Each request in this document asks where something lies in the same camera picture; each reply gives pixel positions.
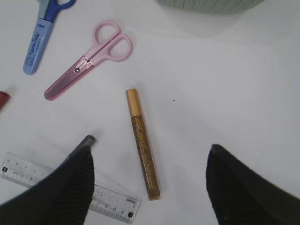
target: gold pen cap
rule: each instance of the gold pen cap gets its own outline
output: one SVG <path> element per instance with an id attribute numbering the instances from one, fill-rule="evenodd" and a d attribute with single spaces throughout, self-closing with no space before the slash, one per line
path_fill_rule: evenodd
<path id="1" fill-rule="evenodd" d="M 141 102 L 139 94 L 136 89 L 130 89 L 126 91 L 128 106 L 130 110 L 130 116 L 140 116 L 142 114 Z"/>

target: ruler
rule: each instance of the ruler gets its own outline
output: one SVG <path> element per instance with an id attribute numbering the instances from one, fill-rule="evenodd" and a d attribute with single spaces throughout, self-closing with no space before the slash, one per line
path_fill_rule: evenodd
<path id="1" fill-rule="evenodd" d="M 54 169 L 31 163 L 8 152 L 1 167 L 0 177 L 24 187 L 31 188 L 39 183 Z M 132 224 L 141 204 L 140 200 L 95 185 L 90 210 L 107 217 Z"/>

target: scissor blade cover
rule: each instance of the scissor blade cover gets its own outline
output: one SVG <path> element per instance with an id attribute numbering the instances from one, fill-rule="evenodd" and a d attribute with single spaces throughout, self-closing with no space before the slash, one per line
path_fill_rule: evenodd
<path id="1" fill-rule="evenodd" d="M 90 61 L 85 56 L 82 56 L 45 92 L 45 98 L 53 101 L 93 68 L 94 66 Z"/>
<path id="2" fill-rule="evenodd" d="M 37 20 L 23 66 L 26 74 L 31 75 L 36 72 L 52 28 L 53 23 L 42 19 Z"/>

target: white table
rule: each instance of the white table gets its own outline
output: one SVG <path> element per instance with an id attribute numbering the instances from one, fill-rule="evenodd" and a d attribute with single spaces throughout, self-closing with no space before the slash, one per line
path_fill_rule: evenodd
<path id="1" fill-rule="evenodd" d="M 7 151 L 58 166 L 88 134 L 97 182 L 138 196 L 136 225 L 217 225 L 205 186 L 219 143 L 300 197 L 300 1 L 266 0 L 237 15 L 168 8 L 155 0 L 79 0 L 57 18 L 38 71 L 24 58 L 34 0 L 0 7 L 0 160 Z M 130 59 L 105 62 L 53 102 L 44 91 L 91 45 L 101 20 L 134 42 Z M 125 90 L 139 90 L 162 191 L 148 202 Z M 25 190 L 0 180 L 0 202 Z M 86 225 L 121 225 L 90 212 Z"/>

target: gold glitter pen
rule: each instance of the gold glitter pen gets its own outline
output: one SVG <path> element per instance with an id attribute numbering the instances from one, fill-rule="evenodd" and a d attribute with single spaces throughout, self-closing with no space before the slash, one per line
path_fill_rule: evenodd
<path id="1" fill-rule="evenodd" d="M 161 199 L 158 187 L 158 180 L 152 160 L 151 149 L 146 133 L 146 128 L 142 115 L 140 99 L 136 89 L 126 91 L 128 106 L 130 110 L 131 122 L 135 133 L 135 140 L 142 165 L 148 198 L 150 201 Z"/>

